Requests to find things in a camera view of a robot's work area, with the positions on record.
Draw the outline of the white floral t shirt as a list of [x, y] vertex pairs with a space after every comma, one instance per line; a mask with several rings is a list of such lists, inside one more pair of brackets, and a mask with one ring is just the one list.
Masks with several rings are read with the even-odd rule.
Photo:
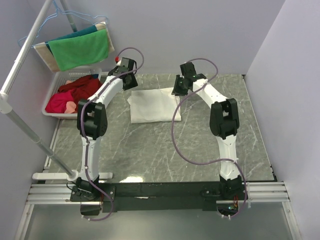
[[172, 95], [173, 88], [134, 90], [127, 99], [130, 105], [132, 124], [180, 122], [180, 110], [177, 108], [180, 97]]

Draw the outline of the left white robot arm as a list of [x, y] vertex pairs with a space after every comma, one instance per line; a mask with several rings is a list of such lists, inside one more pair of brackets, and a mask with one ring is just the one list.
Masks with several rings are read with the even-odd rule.
[[94, 184], [99, 181], [101, 140], [108, 128], [106, 108], [117, 93], [138, 86], [137, 62], [126, 57], [117, 57], [115, 62], [115, 68], [107, 74], [100, 88], [78, 103], [77, 129], [82, 141], [82, 164], [76, 185], [82, 188], [82, 195], [88, 201], [94, 201], [100, 195], [100, 188]]

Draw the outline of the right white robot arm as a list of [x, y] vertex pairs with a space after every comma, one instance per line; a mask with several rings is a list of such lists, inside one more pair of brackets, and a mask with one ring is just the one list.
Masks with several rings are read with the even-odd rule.
[[211, 84], [202, 73], [197, 73], [194, 64], [188, 61], [180, 65], [181, 75], [175, 78], [172, 95], [198, 95], [209, 107], [209, 128], [215, 136], [220, 162], [219, 193], [222, 198], [230, 200], [242, 188], [242, 171], [238, 165], [236, 139], [240, 127], [238, 103], [234, 98], [227, 98]]

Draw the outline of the teal towel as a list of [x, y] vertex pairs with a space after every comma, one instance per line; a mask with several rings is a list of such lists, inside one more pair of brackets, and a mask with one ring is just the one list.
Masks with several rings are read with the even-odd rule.
[[87, 47], [92, 44], [97, 36], [97, 31], [97, 27], [93, 25], [83, 30], [49, 40], [45, 45], [54, 55], [65, 50], [79, 50], [82, 47]]

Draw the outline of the dark red t shirt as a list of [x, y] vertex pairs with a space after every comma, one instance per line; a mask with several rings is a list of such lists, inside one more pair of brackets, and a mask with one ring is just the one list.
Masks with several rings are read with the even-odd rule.
[[67, 81], [58, 89], [58, 93], [71, 91], [73, 101], [76, 105], [74, 113], [78, 111], [78, 103], [80, 100], [86, 100], [91, 97], [100, 87], [102, 83], [98, 74], [85, 75], [75, 81]]

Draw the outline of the green towel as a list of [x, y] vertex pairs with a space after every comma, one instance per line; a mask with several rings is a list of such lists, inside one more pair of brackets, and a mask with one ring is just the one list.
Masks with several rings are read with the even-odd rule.
[[61, 72], [101, 62], [109, 55], [106, 29], [77, 37], [51, 40], [48, 45]]

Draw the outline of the white plastic laundry basket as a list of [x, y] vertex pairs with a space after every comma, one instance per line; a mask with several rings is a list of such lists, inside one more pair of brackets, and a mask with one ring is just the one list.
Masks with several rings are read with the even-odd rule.
[[80, 66], [57, 72], [45, 97], [42, 113], [58, 119], [76, 119], [78, 102], [91, 97], [102, 85], [102, 69]]

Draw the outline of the pink t shirt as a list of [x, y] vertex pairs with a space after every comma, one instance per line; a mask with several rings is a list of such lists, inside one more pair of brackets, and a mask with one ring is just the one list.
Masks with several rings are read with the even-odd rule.
[[53, 114], [74, 113], [76, 104], [72, 96], [72, 91], [55, 93], [48, 101], [45, 111]]

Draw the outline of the beige towel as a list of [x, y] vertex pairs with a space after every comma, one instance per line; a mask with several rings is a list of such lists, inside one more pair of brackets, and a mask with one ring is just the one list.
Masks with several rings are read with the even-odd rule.
[[[96, 23], [92, 26], [96, 26], [97, 30], [103, 30], [105, 29], [107, 31], [107, 36], [108, 36], [108, 55], [112, 52], [115, 51], [115, 48], [113, 46], [111, 36], [109, 33], [109, 30], [107, 28], [107, 24], [105, 22], [99, 22]], [[52, 71], [52, 72], [61, 72], [58, 64], [53, 56], [53, 54], [49, 51], [49, 49], [46, 47], [46, 42], [41, 42], [33, 47], [35, 51], [38, 53], [38, 55], [41, 57], [43, 62], [47, 65], [47, 67]]]

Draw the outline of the black base beam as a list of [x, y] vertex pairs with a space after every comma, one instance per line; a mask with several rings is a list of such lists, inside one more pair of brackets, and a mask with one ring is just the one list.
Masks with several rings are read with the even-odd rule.
[[239, 201], [246, 201], [248, 191], [241, 178], [198, 182], [102, 183], [92, 186], [77, 180], [71, 188], [70, 201], [80, 203], [81, 213], [97, 216], [99, 211], [203, 210], [234, 216]]

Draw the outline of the white clothes rack frame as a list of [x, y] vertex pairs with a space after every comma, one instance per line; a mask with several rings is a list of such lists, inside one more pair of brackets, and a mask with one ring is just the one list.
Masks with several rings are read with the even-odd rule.
[[[4, 0], [0, 3], [0, 82], [4, 83], [43, 0]], [[13, 110], [49, 144], [58, 119], [42, 113], [53, 73], [35, 50], [30, 50], [8, 94]], [[6, 183], [29, 184], [45, 165], [45, 153], [6, 115], [0, 115], [0, 177]]]

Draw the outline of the aluminium rail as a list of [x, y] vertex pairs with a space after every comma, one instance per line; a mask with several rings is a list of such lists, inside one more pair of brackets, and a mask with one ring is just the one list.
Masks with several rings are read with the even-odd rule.
[[[284, 182], [248, 182], [250, 203], [289, 202], [290, 197]], [[71, 190], [63, 184], [32, 184], [27, 205], [70, 204]]]

